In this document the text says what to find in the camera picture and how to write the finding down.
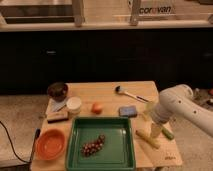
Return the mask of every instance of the white cup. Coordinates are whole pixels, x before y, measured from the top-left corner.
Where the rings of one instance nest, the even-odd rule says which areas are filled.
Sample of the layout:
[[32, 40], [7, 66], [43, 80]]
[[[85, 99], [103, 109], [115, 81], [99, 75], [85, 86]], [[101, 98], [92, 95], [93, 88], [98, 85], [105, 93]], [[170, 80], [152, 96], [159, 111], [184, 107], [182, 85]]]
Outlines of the white cup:
[[81, 99], [79, 97], [71, 97], [67, 100], [67, 108], [69, 114], [78, 114], [81, 112]]

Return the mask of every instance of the black cable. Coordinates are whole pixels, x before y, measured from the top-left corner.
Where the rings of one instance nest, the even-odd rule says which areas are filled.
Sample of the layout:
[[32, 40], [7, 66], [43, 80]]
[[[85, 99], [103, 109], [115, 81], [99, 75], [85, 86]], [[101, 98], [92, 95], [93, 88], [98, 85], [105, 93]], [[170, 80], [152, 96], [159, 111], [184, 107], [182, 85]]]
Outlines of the black cable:
[[21, 159], [21, 158], [17, 155], [17, 153], [15, 152], [15, 149], [14, 149], [14, 146], [13, 146], [13, 143], [12, 143], [12, 140], [11, 140], [11, 138], [10, 138], [10, 135], [9, 135], [9, 133], [8, 133], [7, 127], [6, 127], [1, 121], [0, 121], [0, 124], [3, 126], [3, 128], [5, 129], [5, 131], [6, 131], [6, 133], [7, 133], [7, 136], [8, 136], [8, 139], [9, 139], [9, 141], [10, 141], [10, 145], [11, 145], [11, 147], [12, 147], [12, 150], [13, 150], [14, 155], [15, 155], [20, 161], [29, 164], [29, 163], [30, 163], [29, 161], [25, 161], [25, 160]]

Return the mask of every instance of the dark cabinet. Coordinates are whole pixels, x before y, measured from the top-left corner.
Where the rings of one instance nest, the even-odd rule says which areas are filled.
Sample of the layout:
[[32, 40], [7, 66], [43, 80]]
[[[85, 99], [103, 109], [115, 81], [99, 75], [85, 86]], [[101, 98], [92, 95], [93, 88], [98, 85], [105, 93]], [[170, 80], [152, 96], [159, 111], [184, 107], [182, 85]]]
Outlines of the dark cabinet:
[[154, 80], [212, 87], [213, 29], [0, 33], [0, 93], [64, 82]]

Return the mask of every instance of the speckled floor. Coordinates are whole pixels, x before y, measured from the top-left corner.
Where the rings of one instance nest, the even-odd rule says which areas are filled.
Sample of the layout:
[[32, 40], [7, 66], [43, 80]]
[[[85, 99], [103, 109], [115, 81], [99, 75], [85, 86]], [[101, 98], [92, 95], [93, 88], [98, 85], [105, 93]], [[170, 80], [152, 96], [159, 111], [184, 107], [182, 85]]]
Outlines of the speckled floor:
[[[205, 102], [210, 95], [201, 90], [197, 103], [209, 108]], [[46, 95], [0, 96], [0, 119], [8, 127], [17, 153], [29, 159], [33, 136], [41, 126], [47, 106]], [[213, 171], [212, 138], [184, 118], [174, 115], [170, 120], [177, 145], [183, 159], [181, 167], [165, 167], [162, 171]], [[5, 131], [0, 127], [0, 171], [28, 171], [28, 166], [2, 168], [20, 164], [12, 153]]]
[[[48, 98], [45, 95], [0, 96], [0, 120], [7, 127], [17, 154], [29, 160], [34, 134], [41, 127]], [[21, 164], [13, 155], [0, 125], [0, 168]]]

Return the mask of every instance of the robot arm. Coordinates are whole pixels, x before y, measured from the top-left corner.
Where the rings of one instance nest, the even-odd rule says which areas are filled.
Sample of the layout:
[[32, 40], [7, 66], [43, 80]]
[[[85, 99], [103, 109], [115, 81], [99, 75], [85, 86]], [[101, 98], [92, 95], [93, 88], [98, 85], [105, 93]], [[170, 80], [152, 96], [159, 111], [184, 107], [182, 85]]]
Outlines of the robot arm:
[[213, 137], [213, 112], [192, 102], [193, 91], [187, 85], [165, 89], [150, 113], [157, 124], [165, 124], [173, 113], [179, 114]]

